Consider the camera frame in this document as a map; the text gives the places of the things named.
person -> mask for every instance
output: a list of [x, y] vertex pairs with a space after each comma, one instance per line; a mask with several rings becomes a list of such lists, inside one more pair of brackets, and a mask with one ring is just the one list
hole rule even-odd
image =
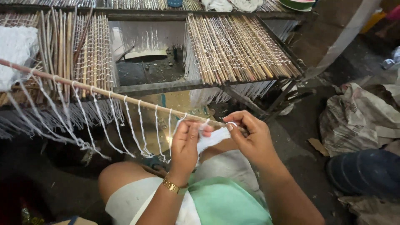
[[[182, 189], [189, 183], [188, 192], [201, 224], [324, 224], [320, 212], [279, 159], [268, 126], [247, 111], [234, 112], [224, 121], [246, 127], [249, 135], [244, 137], [228, 123], [231, 139], [206, 149], [193, 174], [201, 124], [183, 121], [172, 140], [166, 180]], [[212, 127], [201, 130], [207, 137], [212, 131]], [[259, 170], [261, 190], [250, 163]], [[105, 168], [99, 176], [99, 188], [106, 211], [118, 225], [178, 223], [187, 195], [170, 190], [162, 178], [132, 162]]]

fingernail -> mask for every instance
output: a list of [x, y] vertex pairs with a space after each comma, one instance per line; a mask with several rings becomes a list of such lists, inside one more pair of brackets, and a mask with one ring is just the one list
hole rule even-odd
[[232, 124], [227, 124], [227, 125], [226, 125], [226, 127], [228, 128], [228, 131], [231, 131], [231, 130], [233, 130], [233, 126], [232, 126]]

white fabric pile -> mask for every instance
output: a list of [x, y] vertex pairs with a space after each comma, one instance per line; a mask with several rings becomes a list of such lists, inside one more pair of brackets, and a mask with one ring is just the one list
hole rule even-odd
[[[33, 27], [0, 26], [0, 58], [15, 64], [30, 66], [39, 51], [38, 29]], [[22, 74], [10, 67], [0, 66], [0, 92], [11, 89]]]
[[237, 9], [241, 12], [253, 12], [262, 5], [262, 0], [202, 0], [206, 11], [231, 12]]

green shirt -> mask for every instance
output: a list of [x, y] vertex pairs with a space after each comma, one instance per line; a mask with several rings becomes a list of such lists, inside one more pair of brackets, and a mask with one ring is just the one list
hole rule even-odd
[[272, 225], [265, 201], [229, 178], [205, 179], [188, 190], [203, 225]]

wooden rod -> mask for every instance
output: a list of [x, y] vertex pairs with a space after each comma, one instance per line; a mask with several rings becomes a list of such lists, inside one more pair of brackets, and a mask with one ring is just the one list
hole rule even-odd
[[[103, 89], [100, 89], [100, 88], [97, 88], [97, 87], [94, 87], [94, 86], [82, 84], [82, 83], [77, 82], [77, 81], [68, 80], [68, 79], [62, 78], [62, 77], [57, 76], [57, 75], [54, 76], [54, 75], [51, 75], [51, 74], [48, 74], [48, 73], [45, 73], [45, 72], [38, 71], [36, 69], [31, 69], [31, 68], [26, 67], [26, 66], [13, 64], [13, 63], [10, 63], [9, 61], [4, 60], [4, 59], [0, 59], [0, 64], [4, 65], [4, 66], [8, 66], [10, 68], [14, 68], [14, 69], [19, 70], [19, 71], [26, 72], [26, 73], [31, 73], [32, 72], [36, 76], [40, 76], [42, 78], [46, 78], [46, 79], [50, 79], [50, 80], [54, 79], [56, 82], [60, 82], [62, 84], [66, 84], [66, 85], [71, 85], [72, 86], [72, 82], [74, 82], [73, 87], [77, 87], [77, 88], [80, 88], [80, 89], [88, 90], [89, 92], [93, 91], [93, 92], [102, 94], [104, 96], [110, 96], [112, 98], [117, 98], [117, 99], [122, 100], [122, 101], [126, 97], [126, 100], [125, 100], [126, 102], [130, 102], [130, 103], [133, 103], [133, 104], [139, 104], [139, 100], [138, 99], [127, 97], [127, 96], [124, 96], [122, 94], [114, 93], [112, 91], [103, 90]], [[156, 105], [154, 105], [152, 103], [140, 101], [140, 105], [143, 106], [143, 107], [154, 109], [154, 110], [156, 109]], [[169, 108], [165, 108], [165, 107], [162, 107], [162, 106], [157, 106], [157, 110], [165, 112], [165, 113], [169, 113], [170, 112]], [[185, 116], [185, 113], [179, 112], [179, 111], [176, 111], [176, 110], [173, 110], [173, 109], [171, 110], [171, 113], [173, 115], [177, 116], [177, 117], [184, 117]], [[202, 123], [204, 123], [207, 120], [205, 118], [194, 116], [194, 115], [191, 115], [191, 114], [187, 114], [186, 115], [186, 119], [195, 120], [195, 121], [199, 121], [199, 122], [202, 122]], [[224, 123], [221, 123], [221, 122], [218, 122], [218, 121], [212, 121], [212, 120], [210, 120], [208, 122], [208, 124], [210, 126], [214, 126], [214, 127], [225, 127], [226, 126], [226, 124], [224, 124]], [[247, 132], [242, 127], [239, 127], [239, 130], [242, 133], [246, 133]]]

